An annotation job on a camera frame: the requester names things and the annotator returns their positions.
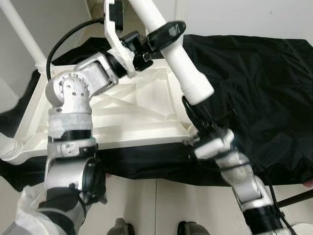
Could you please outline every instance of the white plastic tube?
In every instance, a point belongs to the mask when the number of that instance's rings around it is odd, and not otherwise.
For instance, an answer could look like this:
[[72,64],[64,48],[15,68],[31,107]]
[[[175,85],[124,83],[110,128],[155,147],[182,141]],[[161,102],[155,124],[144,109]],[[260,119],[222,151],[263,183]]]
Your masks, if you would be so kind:
[[[153,32],[166,24],[152,0],[129,0],[129,2],[148,32]],[[204,101],[214,93],[207,78],[196,69],[179,42],[171,44],[161,53],[179,80],[181,90],[191,105]]]
[[24,46],[26,47],[30,55],[33,57],[36,67],[39,70],[46,63],[45,55],[39,48],[33,36],[28,31],[26,25],[24,24],[23,20],[20,18],[19,14],[17,13],[11,1],[0,0],[0,7],[2,8],[7,19],[10,21],[12,27],[14,28],[14,30],[20,37]]

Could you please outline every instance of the black cloth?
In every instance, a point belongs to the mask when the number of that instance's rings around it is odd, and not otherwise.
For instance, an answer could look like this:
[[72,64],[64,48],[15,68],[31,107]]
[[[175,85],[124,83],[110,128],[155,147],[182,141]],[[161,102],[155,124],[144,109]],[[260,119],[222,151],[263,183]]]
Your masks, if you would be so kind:
[[[186,35],[183,46],[215,89],[207,107],[221,125],[234,131],[238,147],[251,161],[262,164],[274,184],[313,178],[313,47],[305,40],[196,35]],[[77,64],[109,48],[106,39],[90,38],[54,64]],[[20,119],[37,81],[33,76],[28,96],[22,98],[18,110],[11,111]],[[8,136],[14,135],[19,124],[12,124],[11,119],[9,114],[6,126],[0,124]],[[204,169],[188,157],[191,150],[172,143],[102,150],[98,155],[108,173],[130,179],[225,185],[220,173]],[[0,174],[22,190],[27,184],[42,182],[44,163],[44,156],[19,166],[0,162]]]

